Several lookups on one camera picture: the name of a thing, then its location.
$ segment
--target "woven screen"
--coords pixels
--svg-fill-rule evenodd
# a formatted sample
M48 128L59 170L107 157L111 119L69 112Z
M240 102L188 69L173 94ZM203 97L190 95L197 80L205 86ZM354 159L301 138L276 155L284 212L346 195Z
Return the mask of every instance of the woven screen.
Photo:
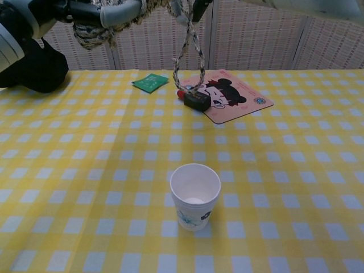
M312 19L295 69L364 67L364 28L348 22Z
M217 14L210 69L288 68L298 44L301 15L226 0L218 1Z
M66 56L70 70L103 70L112 67L110 63L113 64L113 60L110 62L107 58L105 46L92 51L83 49L73 36L71 24L57 23L44 38Z
M202 49L205 48L205 17L195 25ZM186 28L176 23L166 8L156 9L141 25L118 34L117 54L121 69L173 69L172 58L179 55ZM181 61L181 69L199 69L198 54L189 45Z

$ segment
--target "mouse pad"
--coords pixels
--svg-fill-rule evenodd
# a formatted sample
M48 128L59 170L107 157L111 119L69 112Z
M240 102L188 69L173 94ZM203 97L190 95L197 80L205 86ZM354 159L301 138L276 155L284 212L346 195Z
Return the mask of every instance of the mouse pad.
M200 76L181 81L183 85L196 85ZM231 75L226 70L206 72L199 92L211 97L211 108L204 113L216 124L248 115L270 107L273 102Z

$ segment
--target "gingham tablecloth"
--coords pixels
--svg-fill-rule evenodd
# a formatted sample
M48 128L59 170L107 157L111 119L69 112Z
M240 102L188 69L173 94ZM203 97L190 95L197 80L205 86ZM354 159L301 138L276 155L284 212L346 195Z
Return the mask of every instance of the gingham tablecloth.
M364 272L364 72L232 73L275 106L214 125L169 71L1 91L0 272ZM168 184L190 162L222 180L195 234Z

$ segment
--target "cup rim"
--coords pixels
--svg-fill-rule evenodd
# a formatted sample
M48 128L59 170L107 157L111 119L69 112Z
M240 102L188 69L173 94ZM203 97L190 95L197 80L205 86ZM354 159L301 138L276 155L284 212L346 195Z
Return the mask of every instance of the cup rim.
M216 175L216 177L217 177L217 179L218 179L218 191L217 191L217 193L215 194L215 196L213 197L213 198L211 198L208 202L205 202L205 203L203 203L203 204L193 204L193 203L189 203L189 202L186 202L185 200L183 200L183 199L181 199L176 193L175 193L175 191L173 190L173 187L172 187L172 178L173 178L173 176L175 175L175 173L179 170L179 169L181 169L181 168L183 168L183 167L186 167L186 166L190 166L190 165L198 165L198 166L202 166L202 167L205 167L205 168L207 168L207 169L209 169L210 171L212 171L215 175ZM209 166L206 166L206 165L203 165L203 164L200 164L200 163L188 163L188 164L184 164L184 165L181 165L181 166L179 166L178 168L176 168L173 172L172 172L172 175L171 175L171 178L169 179L169 187L170 187L170 189L171 189L171 192L172 192L172 194L179 200L179 201L181 201L182 203L184 203L184 204L188 204L188 205L193 205L193 206L205 206L205 205L207 205L207 204L209 204L210 202L212 202L212 201L214 201L214 200L216 200L216 198L219 196L219 194L220 194L220 191L221 191L221 179L220 179L220 177L219 177L219 175L216 173L216 171L214 171L212 168L210 168Z

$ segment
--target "red cap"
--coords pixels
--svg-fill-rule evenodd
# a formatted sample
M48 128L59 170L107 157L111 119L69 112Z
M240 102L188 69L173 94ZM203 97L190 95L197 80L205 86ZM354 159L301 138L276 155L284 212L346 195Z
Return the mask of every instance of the red cap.
M182 90L178 90L177 91L177 96L181 99L184 100L184 95L186 95L186 93Z

